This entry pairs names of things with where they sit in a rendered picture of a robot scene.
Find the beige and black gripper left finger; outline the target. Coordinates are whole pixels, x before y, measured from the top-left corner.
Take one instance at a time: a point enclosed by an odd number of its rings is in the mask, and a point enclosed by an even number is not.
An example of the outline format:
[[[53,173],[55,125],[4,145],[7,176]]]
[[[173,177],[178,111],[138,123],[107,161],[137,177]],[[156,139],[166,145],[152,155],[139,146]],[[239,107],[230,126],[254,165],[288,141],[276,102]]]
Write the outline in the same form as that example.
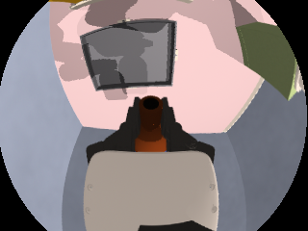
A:
[[[112,133],[104,141],[99,141],[87,147],[88,164],[90,163],[91,157],[100,151],[114,150],[135,152],[135,139],[139,137],[141,132],[140,100],[140,97],[135,96],[133,108],[128,107],[126,120],[119,125],[117,131]]]

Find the brown glass bottle with blue label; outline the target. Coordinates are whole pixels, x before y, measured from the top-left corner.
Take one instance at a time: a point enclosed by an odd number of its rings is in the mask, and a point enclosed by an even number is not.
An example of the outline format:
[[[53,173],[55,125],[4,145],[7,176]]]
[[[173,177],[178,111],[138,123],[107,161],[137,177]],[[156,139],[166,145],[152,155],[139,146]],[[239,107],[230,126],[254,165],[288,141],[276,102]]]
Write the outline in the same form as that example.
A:
[[[147,95],[139,102],[141,132],[136,138],[135,152],[167,152],[167,140],[161,133],[163,101],[154,95]]]

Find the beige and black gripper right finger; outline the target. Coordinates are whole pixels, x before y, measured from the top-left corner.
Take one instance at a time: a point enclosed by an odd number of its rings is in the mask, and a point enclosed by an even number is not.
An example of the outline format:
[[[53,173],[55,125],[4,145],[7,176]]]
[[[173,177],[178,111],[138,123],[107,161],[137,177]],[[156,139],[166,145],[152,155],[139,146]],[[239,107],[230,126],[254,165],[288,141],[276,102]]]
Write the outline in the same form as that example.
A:
[[[163,138],[167,140],[167,152],[200,151],[210,156],[212,163],[214,163],[214,147],[210,144],[197,141],[194,137],[185,132],[182,125],[176,122],[173,107],[169,107],[167,97],[163,97],[162,101],[161,133]]]

